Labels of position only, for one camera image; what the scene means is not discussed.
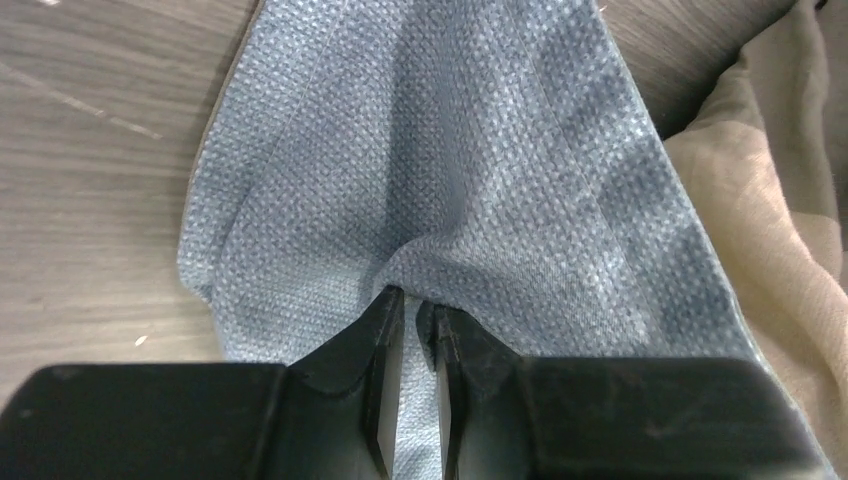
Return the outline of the cream pillow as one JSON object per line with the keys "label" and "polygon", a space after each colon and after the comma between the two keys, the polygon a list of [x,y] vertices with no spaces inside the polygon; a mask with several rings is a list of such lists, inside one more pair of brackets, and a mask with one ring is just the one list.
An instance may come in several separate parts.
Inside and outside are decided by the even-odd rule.
{"label": "cream pillow", "polygon": [[665,141],[772,369],[847,474],[847,5],[797,3]]}

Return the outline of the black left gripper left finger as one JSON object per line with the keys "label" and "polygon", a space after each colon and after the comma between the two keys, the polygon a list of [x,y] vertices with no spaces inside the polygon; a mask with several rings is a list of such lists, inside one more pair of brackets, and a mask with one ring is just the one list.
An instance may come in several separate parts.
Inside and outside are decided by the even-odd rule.
{"label": "black left gripper left finger", "polygon": [[5,479],[388,479],[404,295],[292,365],[65,364],[1,415]]}

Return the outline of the blue pillowcase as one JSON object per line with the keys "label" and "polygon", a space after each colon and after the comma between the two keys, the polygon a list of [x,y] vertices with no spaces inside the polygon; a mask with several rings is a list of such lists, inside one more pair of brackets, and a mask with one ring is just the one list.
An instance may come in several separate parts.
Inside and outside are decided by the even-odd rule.
{"label": "blue pillowcase", "polygon": [[666,140],[593,1],[268,1],[178,274],[234,360],[290,364],[395,285],[525,354],[778,377]]}

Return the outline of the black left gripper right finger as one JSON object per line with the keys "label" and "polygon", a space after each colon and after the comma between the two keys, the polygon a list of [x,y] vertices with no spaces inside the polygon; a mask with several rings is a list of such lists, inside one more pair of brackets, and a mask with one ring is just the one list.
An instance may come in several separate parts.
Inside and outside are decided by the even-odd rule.
{"label": "black left gripper right finger", "polygon": [[802,422],[757,365],[728,358],[522,356],[430,302],[447,479],[824,479]]}

